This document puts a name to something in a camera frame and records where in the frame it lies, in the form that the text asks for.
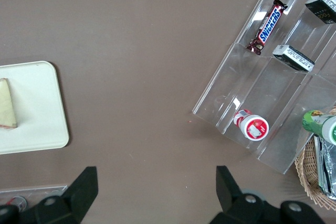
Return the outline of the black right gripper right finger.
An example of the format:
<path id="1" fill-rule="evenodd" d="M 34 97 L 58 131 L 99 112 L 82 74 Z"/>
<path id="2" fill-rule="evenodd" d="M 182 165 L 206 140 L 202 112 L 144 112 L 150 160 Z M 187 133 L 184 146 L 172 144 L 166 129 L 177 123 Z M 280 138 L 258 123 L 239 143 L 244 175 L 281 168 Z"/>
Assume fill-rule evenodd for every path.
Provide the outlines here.
<path id="1" fill-rule="evenodd" d="M 216 194 L 222 211 L 211 223 L 281 223 L 280 210 L 253 193 L 243 193 L 227 166 L 216 167 Z"/>

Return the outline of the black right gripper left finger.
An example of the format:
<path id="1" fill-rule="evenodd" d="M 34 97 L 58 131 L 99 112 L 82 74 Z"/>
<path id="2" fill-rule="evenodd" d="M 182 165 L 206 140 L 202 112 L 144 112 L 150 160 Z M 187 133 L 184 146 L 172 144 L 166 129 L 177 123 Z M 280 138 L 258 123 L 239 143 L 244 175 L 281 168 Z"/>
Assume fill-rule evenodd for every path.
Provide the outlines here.
<path id="1" fill-rule="evenodd" d="M 81 223 L 97 195 L 97 168 L 88 166 L 62 195 L 47 197 L 32 208 L 29 223 Z"/>

